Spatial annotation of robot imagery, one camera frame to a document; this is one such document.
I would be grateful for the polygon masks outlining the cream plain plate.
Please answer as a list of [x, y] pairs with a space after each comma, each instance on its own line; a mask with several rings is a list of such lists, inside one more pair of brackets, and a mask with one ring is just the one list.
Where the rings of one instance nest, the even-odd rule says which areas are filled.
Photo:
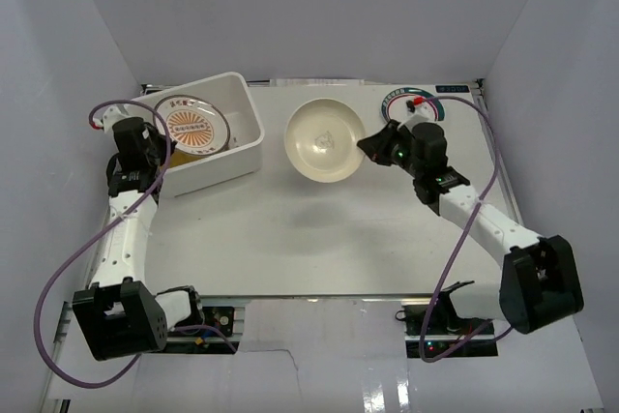
[[319, 98], [301, 105], [284, 132], [284, 150], [292, 166], [323, 184], [343, 181], [361, 166], [357, 142], [367, 135], [364, 123], [349, 105]]

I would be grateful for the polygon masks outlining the white plate with teal rim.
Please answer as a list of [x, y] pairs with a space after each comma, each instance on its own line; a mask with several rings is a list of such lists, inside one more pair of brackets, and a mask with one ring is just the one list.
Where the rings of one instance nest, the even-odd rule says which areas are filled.
[[399, 87], [387, 94], [382, 100], [380, 108], [383, 120], [385, 122], [392, 119], [400, 122], [408, 120], [406, 102], [417, 97], [422, 97], [426, 102], [433, 104], [436, 113], [435, 122], [445, 120], [446, 112], [443, 104], [435, 99], [429, 91], [417, 87]]

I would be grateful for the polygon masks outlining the white plate orange sunburst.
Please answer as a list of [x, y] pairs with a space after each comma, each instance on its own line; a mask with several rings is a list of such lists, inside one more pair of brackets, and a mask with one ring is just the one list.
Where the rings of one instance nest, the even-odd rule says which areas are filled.
[[203, 158], [228, 148], [229, 123], [211, 103], [190, 95], [172, 95], [160, 100], [155, 110], [163, 118], [177, 150]]

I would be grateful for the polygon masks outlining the scoop-shaped woven bamboo tray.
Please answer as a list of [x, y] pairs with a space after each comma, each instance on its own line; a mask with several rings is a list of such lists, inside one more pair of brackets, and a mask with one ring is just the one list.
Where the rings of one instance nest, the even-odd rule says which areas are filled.
[[169, 167], [172, 168], [182, 166], [188, 163], [198, 162], [200, 160], [202, 160], [201, 156], [189, 154], [181, 150], [175, 150], [170, 157]]

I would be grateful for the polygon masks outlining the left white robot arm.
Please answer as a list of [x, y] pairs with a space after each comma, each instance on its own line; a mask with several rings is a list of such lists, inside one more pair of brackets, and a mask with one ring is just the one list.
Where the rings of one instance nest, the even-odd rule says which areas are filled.
[[157, 352], [175, 327], [198, 332], [204, 310], [192, 286], [157, 294], [145, 284], [150, 227], [159, 207], [157, 184], [166, 158], [163, 134], [140, 117], [103, 118], [116, 154], [106, 169], [109, 222], [101, 260], [84, 290], [75, 292], [73, 310], [87, 345], [98, 361]]

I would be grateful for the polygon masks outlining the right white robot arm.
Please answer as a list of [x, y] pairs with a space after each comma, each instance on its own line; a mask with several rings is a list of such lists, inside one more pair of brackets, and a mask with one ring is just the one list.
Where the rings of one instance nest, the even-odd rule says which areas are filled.
[[503, 320], [529, 334], [583, 310], [570, 243], [560, 235], [544, 237], [484, 202], [449, 166], [441, 127], [422, 122], [408, 128], [392, 120], [357, 145], [372, 162], [411, 175], [421, 203], [460, 227], [501, 268], [496, 285], [470, 280], [440, 287], [434, 308], [444, 332], [459, 334], [478, 318]]

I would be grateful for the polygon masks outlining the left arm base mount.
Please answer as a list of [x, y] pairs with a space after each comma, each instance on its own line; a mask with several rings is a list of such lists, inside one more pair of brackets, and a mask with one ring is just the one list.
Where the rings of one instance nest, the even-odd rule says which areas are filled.
[[235, 336], [234, 307], [203, 307], [197, 317], [178, 323], [168, 333], [165, 354], [234, 355], [239, 341]]

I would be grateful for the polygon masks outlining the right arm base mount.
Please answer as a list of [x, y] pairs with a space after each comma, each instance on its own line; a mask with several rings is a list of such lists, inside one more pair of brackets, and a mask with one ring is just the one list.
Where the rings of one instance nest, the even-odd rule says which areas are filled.
[[[408, 359], [420, 358], [420, 334], [426, 312], [425, 304], [403, 306], [395, 313], [395, 320], [404, 325], [404, 340]], [[445, 316], [436, 310], [428, 324], [424, 352], [427, 357], [436, 357], [458, 344], [484, 321], [479, 318], [463, 319], [450, 327]], [[479, 334], [449, 355], [449, 358], [488, 358], [497, 357], [498, 348], [494, 326], [490, 323]]]

